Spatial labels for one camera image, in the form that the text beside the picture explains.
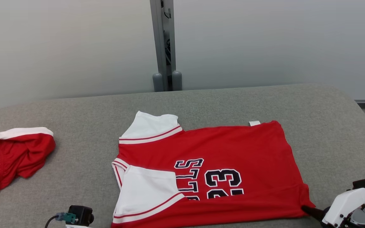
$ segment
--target red basketball jersey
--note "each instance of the red basketball jersey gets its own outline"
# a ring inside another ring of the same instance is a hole
[[[298,218],[314,207],[277,121],[184,131],[177,118],[138,112],[120,137],[113,228]]]

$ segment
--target gray fabric surface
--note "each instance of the gray fabric surface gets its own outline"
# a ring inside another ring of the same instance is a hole
[[[56,149],[29,179],[0,191],[0,228],[43,227],[70,205],[93,208],[93,228],[108,228],[119,188],[111,167],[118,137],[140,110],[175,114],[185,130],[248,121],[281,123],[302,178],[318,208],[365,178],[365,115],[343,92],[326,85],[157,92],[69,98],[0,110],[0,131],[47,127]],[[64,227],[52,221],[49,227]],[[212,227],[320,227],[311,218],[215,225]]]

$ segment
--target clothing tag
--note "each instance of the clothing tag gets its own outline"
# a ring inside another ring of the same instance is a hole
[[[259,125],[260,121],[249,121],[250,126]]]

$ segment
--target jersey number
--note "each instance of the jersey number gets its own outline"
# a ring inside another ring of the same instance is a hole
[[[198,178],[198,173],[200,172],[199,167],[202,166],[204,159],[190,159],[187,161],[181,160],[176,161],[174,165],[175,169],[187,169],[189,170],[189,174],[187,175],[177,175],[177,179],[191,179],[196,180]],[[230,189],[229,194],[231,196],[243,194],[242,188],[236,188],[242,183],[242,178],[240,177],[240,173],[234,169],[220,169],[220,170],[208,170],[205,172],[205,183],[207,186],[213,188],[207,192],[207,198],[216,198],[222,196],[229,196],[227,192],[223,189],[218,188],[218,182],[229,181],[229,186],[233,187]],[[189,188],[180,188],[178,189],[181,192],[198,192],[198,182],[197,181],[189,181]],[[187,196],[187,198],[191,200],[200,200],[198,196]]]

